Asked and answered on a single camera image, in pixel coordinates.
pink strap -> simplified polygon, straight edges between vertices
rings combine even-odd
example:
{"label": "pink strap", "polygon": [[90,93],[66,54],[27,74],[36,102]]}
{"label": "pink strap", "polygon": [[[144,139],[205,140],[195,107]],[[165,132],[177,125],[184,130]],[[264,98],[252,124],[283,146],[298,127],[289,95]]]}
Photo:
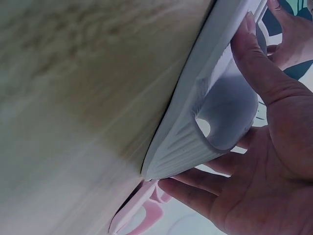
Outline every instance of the pink strap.
{"label": "pink strap", "polygon": [[166,194],[165,192],[162,195],[160,195],[159,191],[157,190],[157,187],[158,186],[156,185],[156,188],[153,191],[150,198],[162,204],[168,203],[172,199],[172,197]]}
{"label": "pink strap", "polygon": [[155,201],[148,200],[143,204],[146,210],[146,217],[142,223],[127,235],[139,235],[151,228],[163,216],[163,210]]}

teal fabric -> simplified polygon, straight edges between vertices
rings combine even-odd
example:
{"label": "teal fabric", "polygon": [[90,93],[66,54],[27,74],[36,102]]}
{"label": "teal fabric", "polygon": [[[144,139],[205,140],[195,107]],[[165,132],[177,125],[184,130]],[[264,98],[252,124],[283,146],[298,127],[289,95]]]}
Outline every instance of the teal fabric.
{"label": "teal fabric", "polygon": [[[282,7],[287,10],[290,14],[295,16],[300,16],[312,21],[312,15],[307,9],[307,0],[280,0],[280,4]],[[272,15],[272,13],[267,10],[264,17],[263,22],[268,29],[268,33],[270,36],[278,35],[282,33],[282,28],[276,18]],[[285,70],[285,73],[299,80],[310,68],[313,61],[308,61],[291,68]]]}

pink object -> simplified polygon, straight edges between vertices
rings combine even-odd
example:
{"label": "pink object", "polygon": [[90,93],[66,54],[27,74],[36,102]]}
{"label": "pink object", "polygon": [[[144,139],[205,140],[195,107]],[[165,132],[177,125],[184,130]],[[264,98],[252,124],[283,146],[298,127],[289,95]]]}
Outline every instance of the pink object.
{"label": "pink object", "polygon": [[146,216],[143,221],[127,235],[139,235],[147,231],[163,216],[160,204],[167,203],[172,197],[158,190],[157,180],[144,182],[140,190],[114,216],[109,228],[109,234],[117,235],[131,221],[134,215],[143,207]]}

fingernail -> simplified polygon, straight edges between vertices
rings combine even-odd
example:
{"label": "fingernail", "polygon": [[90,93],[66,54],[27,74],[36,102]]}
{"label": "fingernail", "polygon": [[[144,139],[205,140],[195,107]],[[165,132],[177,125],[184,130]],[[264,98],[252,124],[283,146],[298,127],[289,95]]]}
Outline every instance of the fingernail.
{"label": "fingernail", "polygon": [[270,0],[270,3],[272,4],[272,6],[274,8],[278,8],[279,7],[279,1],[278,0]]}
{"label": "fingernail", "polygon": [[248,31],[255,36],[256,35],[256,26],[255,26],[254,16],[253,16],[251,11],[249,11],[246,14],[246,24],[248,27]]}

wooden surface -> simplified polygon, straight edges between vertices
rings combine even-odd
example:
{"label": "wooden surface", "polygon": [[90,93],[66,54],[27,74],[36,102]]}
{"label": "wooden surface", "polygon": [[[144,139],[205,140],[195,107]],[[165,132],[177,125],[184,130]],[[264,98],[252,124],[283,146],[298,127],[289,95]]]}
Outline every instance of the wooden surface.
{"label": "wooden surface", "polygon": [[0,234],[106,234],[211,5],[0,1]]}

